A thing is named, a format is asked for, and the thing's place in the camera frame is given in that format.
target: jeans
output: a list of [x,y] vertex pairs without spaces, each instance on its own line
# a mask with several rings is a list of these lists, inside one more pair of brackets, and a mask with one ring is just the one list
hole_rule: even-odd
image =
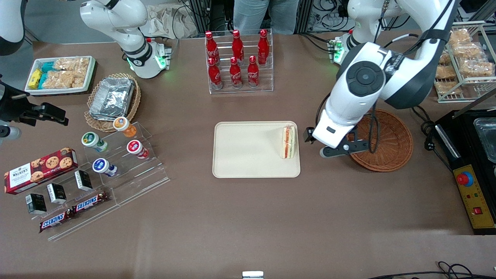
[[260,29],[268,8],[272,32],[286,35],[293,34],[296,27],[296,12],[299,2],[299,0],[235,0],[234,29],[241,31]]

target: brown table surface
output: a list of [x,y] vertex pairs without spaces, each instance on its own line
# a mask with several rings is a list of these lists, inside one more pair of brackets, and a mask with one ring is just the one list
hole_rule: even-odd
[[[384,44],[404,32],[386,32]],[[395,42],[405,50],[414,40]],[[397,111],[410,128],[414,153],[392,173],[374,173],[349,157],[323,159],[322,144],[303,143],[317,106],[335,83],[337,66],[297,35],[275,36],[274,92],[212,96],[203,39],[181,40],[171,69],[138,79],[136,115],[172,179],[150,194],[57,242],[38,234],[22,199],[0,195],[0,278],[368,278],[436,270],[462,263],[496,275],[496,236],[473,236],[452,174],[423,148],[420,120]],[[134,74],[115,43],[35,45],[35,57],[92,55],[96,80]],[[71,146],[82,152],[90,131],[87,95],[35,98],[67,111],[69,126],[22,125],[23,136],[0,146],[7,171]],[[423,106],[436,120],[463,105]],[[301,174],[293,179],[217,179],[214,127],[221,121],[291,120],[299,127]]]

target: wicker basket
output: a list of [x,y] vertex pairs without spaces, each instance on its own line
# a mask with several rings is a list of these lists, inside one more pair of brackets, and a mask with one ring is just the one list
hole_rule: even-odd
[[[410,160],[413,153],[413,139],[410,130],[394,114],[376,109],[375,116],[380,123],[379,146],[372,154],[368,150],[360,153],[353,153],[351,157],[359,165],[373,171],[390,172],[395,171]],[[370,128],[370,115],[364,116],[358,122],[358,138],[368,140]],[[372,147],[377,141],[377,129],[374,125],[372,131]]]
[[[136,79],[134,77],[128,75],[127,73],[115,73],[115,74],[111,74],[108,77],[129,78],[132,81],[134,81],[134,92],[132,94],[131,104],[129,105],[130,106],[129,112],[126,116],[127,119],[129,120],[129,122],[132,123],[131,120],[133,119],[134,115],[136,114],[136,111],[138,110],[139,101],[141,99],[141,90],[139,89],[138,82],[136,81]],[[93,103],[93,100],[95,99],[95,94],[98,91],[98,88],[100,87],[100,83],[101,83],[101,81],[95,86],[95,88],[93,88],[93,91],[91,92],[91,94],[88,98],[88,102],[87,102],[88,108],[91,107],[91,104]],[[95,129],[100,130],[100,131],[108,132],[108,133],[116,131],[116,129],[114,129],[112,121],[96,120],[93,117],[91,117],[89,111],[84,113],[84,118],[86,119],[86,123],[88,123],[88,125],[92,128],[95,128]]]

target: red cookie box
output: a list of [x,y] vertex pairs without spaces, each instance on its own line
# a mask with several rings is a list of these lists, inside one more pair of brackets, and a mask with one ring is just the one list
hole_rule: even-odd
[[3,175],[5,192],[17,195],[77,168],[76,152],[69,147],[17,167]]

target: coca-cola bottle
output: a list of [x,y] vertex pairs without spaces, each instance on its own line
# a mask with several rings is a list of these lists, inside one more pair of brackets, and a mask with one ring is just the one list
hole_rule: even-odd
[[260,31],[260,40],[258,41],[258,63],[265,65],[269,57],[269,41],[267,40],[267,30]]
[[248,85],[252,88],[255,88],[259,84],[260,84],[260,78],[258,76],[258,65],[256,64],[255,55],[252,55],[249,57]]
[[243,86],[243,80],[241,79],[241,68],[238,65],[238,60],[236,57],[231,57],[231,68],[229,69],[231,73],[231,82],[234,88],[241,88]]
[[209,58],[213,58],[215,61],[215,65],[220,65],[220,57],[219,57],[219,49],[217,48],[217,43],[214,41],[214,37],[212,32],[205,32],[205,38],[207,38],[207,55]]
[[222,83],[222,79],[220,77],[220,70],[215,65],[215,60],[213,58],[208,59],[208,76],[210,77],[212,89],[222,89],[224,84]]
[[233,31],[233,55],[238,61],[238,65],[242,66],[245,64],[245,47],[240,39],[240,31]]

